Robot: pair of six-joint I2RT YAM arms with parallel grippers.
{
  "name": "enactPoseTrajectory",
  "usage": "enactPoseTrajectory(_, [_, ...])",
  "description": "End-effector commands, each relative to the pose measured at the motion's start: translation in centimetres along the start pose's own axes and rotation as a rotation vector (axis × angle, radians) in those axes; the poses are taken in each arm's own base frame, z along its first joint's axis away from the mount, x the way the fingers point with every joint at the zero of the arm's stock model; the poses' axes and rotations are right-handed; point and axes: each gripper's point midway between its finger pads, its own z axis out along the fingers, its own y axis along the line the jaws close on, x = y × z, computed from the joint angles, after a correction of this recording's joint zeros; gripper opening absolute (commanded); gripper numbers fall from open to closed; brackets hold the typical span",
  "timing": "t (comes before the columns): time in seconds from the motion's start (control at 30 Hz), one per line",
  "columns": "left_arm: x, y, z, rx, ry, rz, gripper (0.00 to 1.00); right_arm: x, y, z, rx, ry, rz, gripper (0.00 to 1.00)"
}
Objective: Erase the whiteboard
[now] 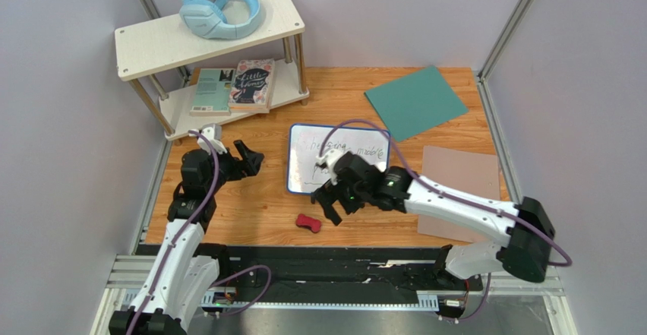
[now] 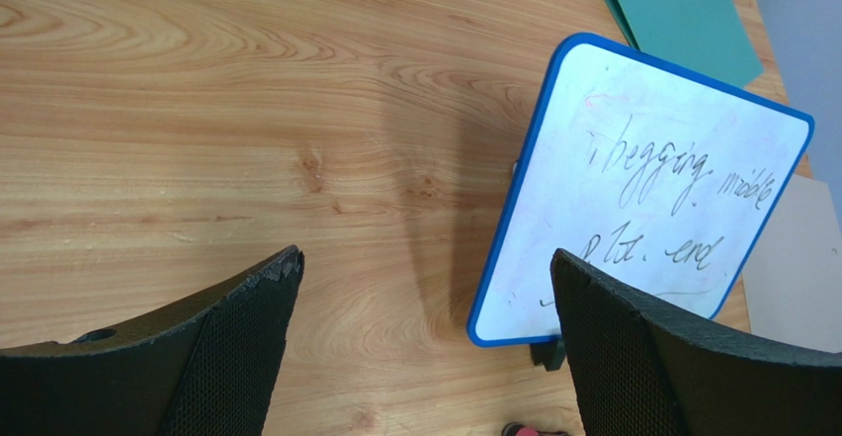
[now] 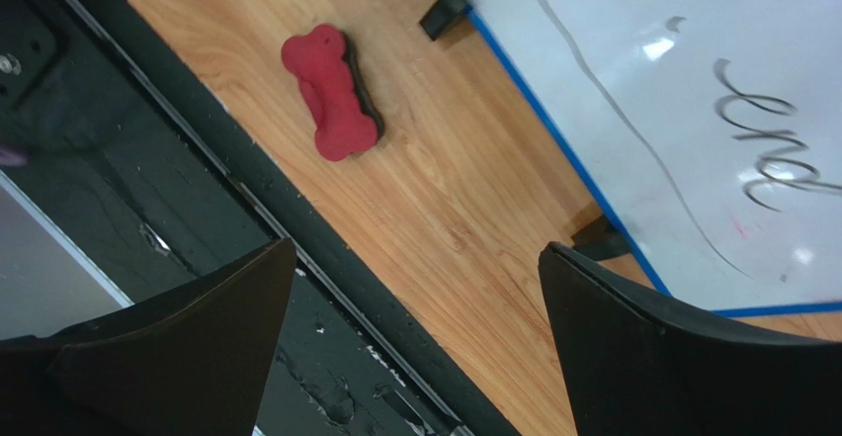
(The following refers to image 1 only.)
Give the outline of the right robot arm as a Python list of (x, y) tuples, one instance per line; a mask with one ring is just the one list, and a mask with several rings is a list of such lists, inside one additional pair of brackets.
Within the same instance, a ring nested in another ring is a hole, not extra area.
[(311, 193), (325, 217), (338, 226), (339, 203), (347, 214), (366, 204), (384, 211), (435, 217), (484, 236), (484, 242), (442, 249), (435, 264), (440, 276), (465, 280), (477, 274), (506, 271), (530, 283), (541, 283), (549, 266), (555, 229), (541, 203), (497, 201), (441, 185), (409, 169), (385, 171), (354, 153), (331, 150), (316, 160), (329, 178)]

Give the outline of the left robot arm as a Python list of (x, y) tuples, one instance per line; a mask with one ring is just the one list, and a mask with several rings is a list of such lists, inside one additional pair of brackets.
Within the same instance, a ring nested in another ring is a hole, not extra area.
[(210, 141), (181, 158), (163, 243), (137, 296), (111, 316), (110, 334), (188, 332), (205, 292), (219, 278), (221, 259), (196, 253), (216, 209), (215, 194), (227, 182), (256, 176), (264, 160), (242, 141), (234, 145), (237, 157)]

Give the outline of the blue framed whiteboard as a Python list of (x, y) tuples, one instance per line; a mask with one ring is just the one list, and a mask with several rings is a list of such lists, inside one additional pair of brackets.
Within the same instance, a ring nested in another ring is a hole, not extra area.
[(342, 127), (332, 137), (326, 125), (294, 124), (289, 129), (287, 190), (293, 194), (310, 194), (329, 178), (325, 169), (316, 165), (322, 146), (343, 153), (358, 154), (383, 171), (388, 167), (390, 140), (371, 128)]

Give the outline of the red whiteboard eraser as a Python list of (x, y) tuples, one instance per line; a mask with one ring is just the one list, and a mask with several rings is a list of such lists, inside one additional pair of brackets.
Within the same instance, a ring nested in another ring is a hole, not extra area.
[(295, 225), (299, 228), (308, 229), (312, 233), (319, 233), (322, 222), (316, 218), (300, 213), (295, 220)]

